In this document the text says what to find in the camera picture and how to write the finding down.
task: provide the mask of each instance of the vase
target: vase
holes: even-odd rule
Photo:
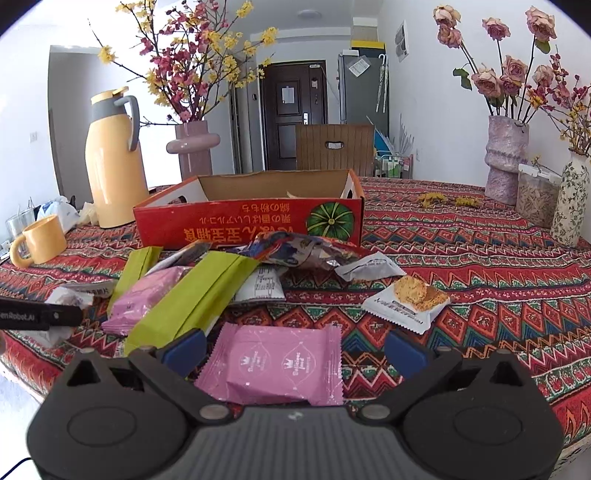
[[[491,168],[485,195],[507,205],[517,202],[519,164],[527,162],[530,126],[506,116],[489,117],[485,163]]]
[[[220,136],[211,134],[207,120],[195,120],[174,127],[176,140],[168,142],[166,151],[178,154],[181,178],[186,180],[195,175],[212,174],[212,155],[210,148],[220,144]]]
[[[588,161],[587,157],[571,151],[570,162],[562,171],[560,193],[550,235],[567,247],[576,247],[579,243],[589,195]]]

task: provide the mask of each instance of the container lid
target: container lid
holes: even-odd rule
[[[101,92],[90,99],[90,102],[94,105],[96,102],[100,102],[101,100],[107,100],[107,98],[113,98],[115,96],[121,95],[129,90],[129,87],[126,85],[121,88],[117,88],[115,90],[107,90],[106,92]]]
[[[519,164],[519,171],[523,173],[527,173],[532,177],[542,177],[543,179],[549,180],[550,183],[553,185],[560,185],[560,181],[562,178],[560,175],[554,173],[553,171],[548,170],[539,170],[538,167],[534,167],[533,165],[527,165],[525,163]]]

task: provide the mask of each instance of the green pumpkin picture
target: green pumpkin picture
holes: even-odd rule
[[[306,220],[309,235],[325,236],[347,241],[353,234],[353,212],[339,202],[318,205]]]

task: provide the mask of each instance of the dark brown door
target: dark brown door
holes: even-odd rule
[[[296,125],[326,123],[325,71],[325,61],[265,68],[261,95],[268,170],[296,169]]]

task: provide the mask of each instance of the red cardboard box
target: red cardboard box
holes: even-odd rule
[[[243,245],[269,231],[359,245],[364,201],[353,170],[263,171],[187,179],[136,205],[134,215],[145,247]]]

